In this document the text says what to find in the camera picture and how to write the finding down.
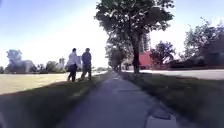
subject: bush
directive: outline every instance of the bush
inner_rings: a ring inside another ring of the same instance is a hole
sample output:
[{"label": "bush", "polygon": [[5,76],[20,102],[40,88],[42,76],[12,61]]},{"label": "bush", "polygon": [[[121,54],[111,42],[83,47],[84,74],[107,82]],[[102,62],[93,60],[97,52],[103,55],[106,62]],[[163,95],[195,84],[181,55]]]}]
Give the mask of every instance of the bush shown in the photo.
[{"label": "bush", "polygon": [[3,74],[3,73],[4,73],[4,68],[0,67],[0,74]]}]

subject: sidewalk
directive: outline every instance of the sidewalk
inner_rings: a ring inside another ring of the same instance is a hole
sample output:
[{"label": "sidewalk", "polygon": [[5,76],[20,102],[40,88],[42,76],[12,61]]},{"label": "sidewalk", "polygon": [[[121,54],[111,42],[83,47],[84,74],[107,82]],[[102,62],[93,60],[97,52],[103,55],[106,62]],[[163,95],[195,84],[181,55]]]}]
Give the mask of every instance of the sidewalk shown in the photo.
[{"label": "sidewalk", "polygon": [[177,122],[158,101],[113,73],[57,128],[193,128]]}]

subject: person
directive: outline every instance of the person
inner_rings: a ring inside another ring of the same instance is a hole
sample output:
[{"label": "person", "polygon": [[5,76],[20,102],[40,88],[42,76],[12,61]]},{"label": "person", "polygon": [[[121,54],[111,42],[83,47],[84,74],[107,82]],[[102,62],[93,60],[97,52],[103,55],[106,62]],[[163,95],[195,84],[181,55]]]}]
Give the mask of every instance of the person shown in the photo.
[{"label": "person", "polygon": [[72,53],[69,55],[69,59],[66,66],[68,67],[68,71],[70,72],[67,80],[70,81],[70,79],[72,78],[72,82],[75,82],[76,70],[79,66],[76,48],[72,49]]},{"label": "person", "polygon": [[88,72],[89,75],[89,80],[91,80],[91,54],[90,54],[90,49],[86,48],[86,52],[83,53],[82,55],[82,62],[83,62],[83,72],[82,72],[82,76],[81,76],[81,80],[84,79],[86,73]]}]

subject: red building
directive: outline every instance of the red building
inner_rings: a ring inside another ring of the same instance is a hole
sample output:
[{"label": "red building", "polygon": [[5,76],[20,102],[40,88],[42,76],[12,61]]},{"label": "red building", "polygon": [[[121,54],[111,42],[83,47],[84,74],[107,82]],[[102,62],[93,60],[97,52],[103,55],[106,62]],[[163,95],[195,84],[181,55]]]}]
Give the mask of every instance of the red building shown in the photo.
[{"label": "red building", "polygon": [[151,53],[150,51],[140,53],[139,61],[140,61],[141,69],[152,69],[153,68],[153,63],[152,63],[152,59],[150,57],[150,53]]}]

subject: street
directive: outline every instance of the street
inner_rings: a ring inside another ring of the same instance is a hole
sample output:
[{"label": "street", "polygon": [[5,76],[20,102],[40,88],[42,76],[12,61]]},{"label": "street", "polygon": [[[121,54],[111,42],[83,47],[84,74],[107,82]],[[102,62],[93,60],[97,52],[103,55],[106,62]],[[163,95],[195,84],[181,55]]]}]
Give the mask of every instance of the street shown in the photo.
[{"label": "street", "polygon": [[224,80],[224,70],[188,70],[188,71],[156,71],[142,70],[142,73],[155,73],[168,76],[195,77],[208,80]]}]

